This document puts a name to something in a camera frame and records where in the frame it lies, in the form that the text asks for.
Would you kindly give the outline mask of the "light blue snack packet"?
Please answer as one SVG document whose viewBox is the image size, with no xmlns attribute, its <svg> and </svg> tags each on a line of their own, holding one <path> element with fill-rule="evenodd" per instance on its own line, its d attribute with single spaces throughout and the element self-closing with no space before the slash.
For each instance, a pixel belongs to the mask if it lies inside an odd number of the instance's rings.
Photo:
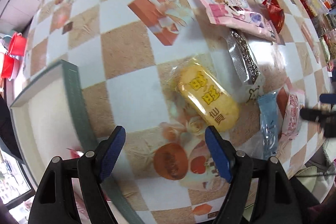
<svg viewBox="0 0 336 224">
<path fill-rule="evenodd" d="M 263 159 L 276 155 L 278 147 L 277 93 L 264 94 L 257 99 L 260 109 L 260 132 L 262 134 Z"/>
</svg>

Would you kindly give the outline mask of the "red snack packet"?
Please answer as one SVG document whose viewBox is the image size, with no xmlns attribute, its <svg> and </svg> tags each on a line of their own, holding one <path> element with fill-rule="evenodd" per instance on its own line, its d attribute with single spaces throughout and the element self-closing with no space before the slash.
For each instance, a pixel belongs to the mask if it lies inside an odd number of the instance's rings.
<svg viewBox="0 0 336 224">
<path fill-rule="evenodd" d="M 284 10 L 280 7 L 278 0 L 264 0 L 262 5 L 268 11 L 269 18 L 273 23 L 276 32 L 280 33 L 285 22 Z"/>
</svg>

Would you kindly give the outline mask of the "yellow rice cracker packet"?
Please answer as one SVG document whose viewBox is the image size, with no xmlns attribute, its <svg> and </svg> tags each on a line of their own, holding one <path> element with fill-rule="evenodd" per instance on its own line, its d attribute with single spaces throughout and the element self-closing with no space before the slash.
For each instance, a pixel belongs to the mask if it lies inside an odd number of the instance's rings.
<svg viewBox="0 0 336 224">
<path fill-rule="evenodd" d="M 171 84 L 209 125 L 219 132 L 232 129 L 239 119 L 239 105 L 198 59 L 173 67 Z"/>
</svg>

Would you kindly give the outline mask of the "pink white small packet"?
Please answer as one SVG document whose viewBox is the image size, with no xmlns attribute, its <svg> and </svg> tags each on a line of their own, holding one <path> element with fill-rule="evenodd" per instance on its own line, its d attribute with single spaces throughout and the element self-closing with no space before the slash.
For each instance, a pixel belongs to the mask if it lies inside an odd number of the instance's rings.
<svg viewBox="0 0 336 224">
<path fill-rule="evenodd" d="M 299 89 L 289 91 L 281 129 L 281 139 L 293 140 L 301 128 L 300 110 L 305 106 L 305 92 Z"/>
</svg>

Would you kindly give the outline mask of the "red bucket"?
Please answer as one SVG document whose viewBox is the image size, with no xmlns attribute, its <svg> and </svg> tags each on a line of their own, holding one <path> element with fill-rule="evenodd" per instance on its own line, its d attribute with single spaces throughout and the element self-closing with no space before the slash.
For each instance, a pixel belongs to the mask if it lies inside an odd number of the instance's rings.
<svg viewBox="0 0 336 224">
<path fill-rule="evenodd" d="M 10 40 L 8 54 L 13 56 L 24 56 L 27 39 L 21 34 L 15 32 Z"/>
</svg>

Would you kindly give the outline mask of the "pink snack bag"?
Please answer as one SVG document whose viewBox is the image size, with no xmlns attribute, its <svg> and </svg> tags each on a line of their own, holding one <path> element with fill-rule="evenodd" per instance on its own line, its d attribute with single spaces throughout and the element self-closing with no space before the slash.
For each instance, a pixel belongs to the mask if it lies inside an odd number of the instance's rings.
<svg viewBox="0 0 336 224">
<path fill-rule="evenodd" d="M 246 0 L 200 0 L 211 24 L 240 30 L 244 33 L 277 41 L 274 26 L 261 13 L 253 11 Z"/>
</svg>

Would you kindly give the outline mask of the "clear jerky snack packet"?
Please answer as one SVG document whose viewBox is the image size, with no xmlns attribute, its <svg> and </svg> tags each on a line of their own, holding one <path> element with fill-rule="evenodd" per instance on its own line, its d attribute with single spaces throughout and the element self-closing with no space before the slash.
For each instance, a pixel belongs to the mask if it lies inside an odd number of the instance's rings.
<svg viewBox="0 0 336 224">
<path fill-rule="evenodd" d="M 224 32 L 227 43 L 227 83 L 229 93 L 238 103 L 256 100 L 264 94 L 265 77 L 241 31 L 229 28 Z"/>
</svg>

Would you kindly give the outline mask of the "green rimmed white box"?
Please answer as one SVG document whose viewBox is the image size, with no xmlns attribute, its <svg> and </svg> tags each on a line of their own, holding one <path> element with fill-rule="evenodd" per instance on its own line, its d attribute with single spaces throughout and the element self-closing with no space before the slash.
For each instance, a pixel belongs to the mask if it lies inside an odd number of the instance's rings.
<svg viewBox="0 0 336 224">
<path fill-rule="evenodd" d="M 53 157 L 80 158 L 101 142 L 89 123 L 79 70 L 67 61 L 56 61 L 34 78 L 10 111 L 19 151 L 37 187 Z M 141 223 L 111 174 L 101 188 L 117 223 Z M 72 186 L 75 201 L 80 198 L 84 203 L 77 178 Z"/>
</svg>

